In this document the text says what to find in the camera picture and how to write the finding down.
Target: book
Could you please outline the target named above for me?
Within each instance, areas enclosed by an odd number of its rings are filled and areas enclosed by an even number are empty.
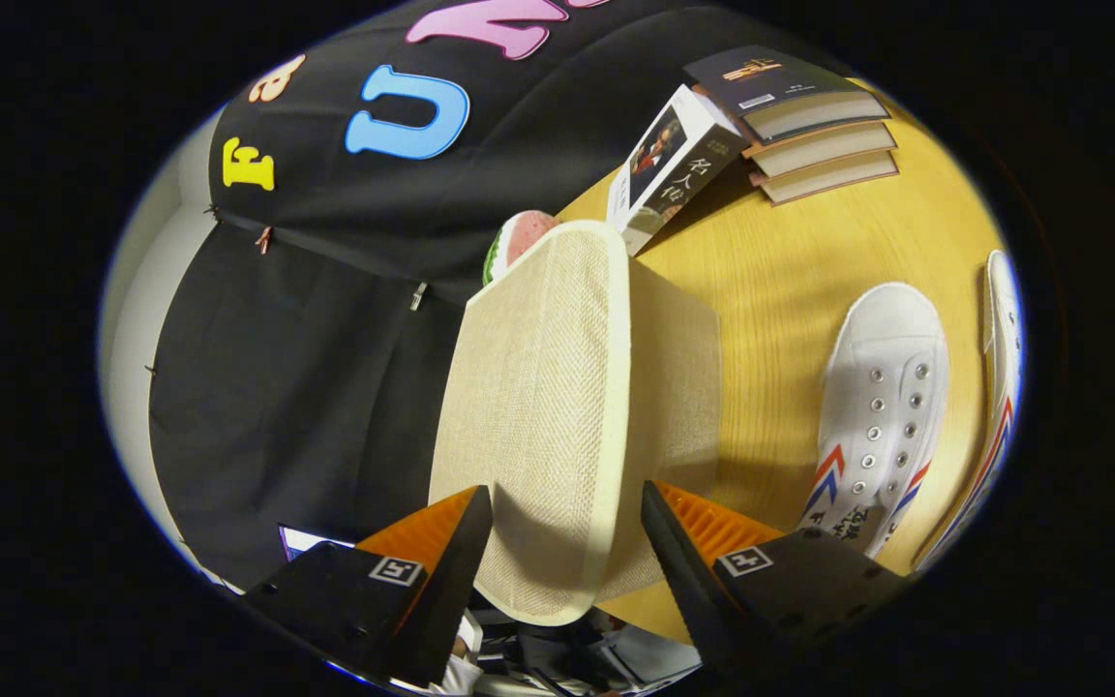
[[[720,109],[681,85],[610,184],[605,221],[627,252],[637,255],[747,145]]]
[[[763,175],[773,178],[820,163],[895,147],[898,142],[883,123],[863,122],[833,125],[769,145],[757,143],[743,151],[743,156],[755,163]]]
[[[802,171],[775,178],[766,178],[762,173],[752,173],[752,183],[765,190],[768,199],[778,204],[895,173],[899,173],[898,163],[894,162],[892,153],[875,151],[804,167]]]
[[[762,46],[700,58],[686,74],[765,144],[827,125],[890,118],[867,89]]]

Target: portrait on book cover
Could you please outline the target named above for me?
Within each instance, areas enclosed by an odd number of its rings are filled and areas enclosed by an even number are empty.
[[[678,153],[686,143],[686,132],[682,122],[673,106],[665,108],[653,128],[642,138],[638,149],[631,155],[627,166],[631,167],[631,204],[639,200],[648,185],[669,163],[669,158]]]

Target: yellow wooden surface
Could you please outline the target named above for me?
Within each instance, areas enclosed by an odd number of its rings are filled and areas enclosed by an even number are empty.
[[[876,558],[906,574],[979,456],[987,399],[979,279],[988,252],[1005,245],[954,158],[880,96],[893,115],[886,124],[901,175],[774,207],[749,186],[746,163],[736,162],[638,260],[721,317],[720,462],[708,497],[783,531],[794,530],[811,492],[820,376],[850,306],[892,281],[911,283],[933,301],[949,345],[946,419],[923,488]],[[558,217],[603,220],[612,176]],[[665,583],[600,608],[690,642]]]

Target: woven storage basket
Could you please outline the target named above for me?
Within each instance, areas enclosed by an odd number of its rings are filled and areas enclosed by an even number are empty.
[[[467,303],[437,427],[429,502],[489,486],[476,588],[561,626],[662,581],[642,482],[716,474],[716,313],[628,256],[612,226],[554,226]]]

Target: book cover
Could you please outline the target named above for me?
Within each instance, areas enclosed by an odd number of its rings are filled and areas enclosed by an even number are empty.
[[[685,70],[739,118],[815,94],[866,91],[831,70],[763,46],[731,48],[690,62]]]
[[[747,146],[681,85],[610,184],[605,221],[634,255]]]

